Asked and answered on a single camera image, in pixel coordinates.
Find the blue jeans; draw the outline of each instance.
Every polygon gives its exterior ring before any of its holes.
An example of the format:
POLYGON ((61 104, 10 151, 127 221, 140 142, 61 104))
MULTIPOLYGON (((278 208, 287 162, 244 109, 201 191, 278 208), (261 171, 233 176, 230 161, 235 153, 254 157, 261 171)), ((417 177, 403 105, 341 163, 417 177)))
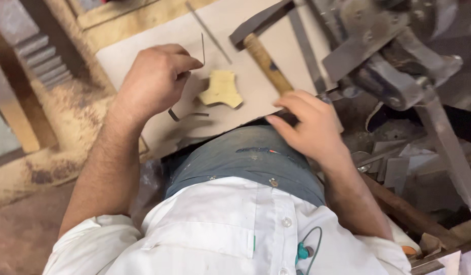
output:
POLYGON ((194 150, 171 176, 164 199, 184 187, 231 176, 278 188, 317 207, 325 204, 305 156, 263 125, 232 130, 194 150))

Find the left hand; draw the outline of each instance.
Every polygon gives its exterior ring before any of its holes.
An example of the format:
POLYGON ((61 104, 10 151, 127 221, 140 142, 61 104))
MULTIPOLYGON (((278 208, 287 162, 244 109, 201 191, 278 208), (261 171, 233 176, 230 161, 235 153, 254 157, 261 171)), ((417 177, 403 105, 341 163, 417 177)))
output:
POLYGON ((190 70, 203 64, 178 44, 141 50, 110 107, 116 117, 145 124, 181 98, 190 70))

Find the hand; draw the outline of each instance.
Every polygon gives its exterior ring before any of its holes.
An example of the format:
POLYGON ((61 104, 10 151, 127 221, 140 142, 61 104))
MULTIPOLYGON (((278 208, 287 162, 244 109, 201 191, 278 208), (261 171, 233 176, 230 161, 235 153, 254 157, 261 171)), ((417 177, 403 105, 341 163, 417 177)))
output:
POLYGON ((178 44, 141 50, 110 107, 116 116, 142 126, 181 98, 190 70, 203 64, 178 44))
POLYGON ((296 90, 276 100, 274 106, 285 107, 300 121, 292 128, 280 117, 266 117, 296 151, 316 160, 322 168, 338 166, 341 161, 350 159, 329 104, 306 91, 296 90))

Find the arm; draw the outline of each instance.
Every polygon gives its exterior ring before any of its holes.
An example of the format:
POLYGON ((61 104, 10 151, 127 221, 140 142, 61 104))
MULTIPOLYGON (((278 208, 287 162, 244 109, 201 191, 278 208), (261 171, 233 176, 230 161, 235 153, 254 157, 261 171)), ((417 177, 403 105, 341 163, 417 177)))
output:
POLYGON ((139 188, 142 128, 181 98, 189 70, 202 66, 175 44, 139 52, 76 181, 59 237, 85 219, 128 214, 139 188))
POLYGON ((277 116, 266 118, 291 147, 320 164, 327 179, 326 203, 342 227, 353 234, 393 240, 388 222, 340 138, 331 107, 301 90, 288 93, 275 106, 289 109, 299 119, 292 128, 277 116))

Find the person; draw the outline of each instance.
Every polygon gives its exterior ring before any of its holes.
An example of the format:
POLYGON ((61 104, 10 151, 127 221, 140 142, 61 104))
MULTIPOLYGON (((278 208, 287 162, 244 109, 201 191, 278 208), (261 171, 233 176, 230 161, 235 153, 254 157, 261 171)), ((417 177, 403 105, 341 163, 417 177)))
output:
POLYGON ((354 167, 331 108, 305 91, 274 105, 271 126, 202 145, 171 177, 141 230, 138 140, 203 65, 181 46, 142 50, 110 106, 44 274, 410 274, 402 248, 354 167), (305 156, 325 174, 324 191, 305 156))

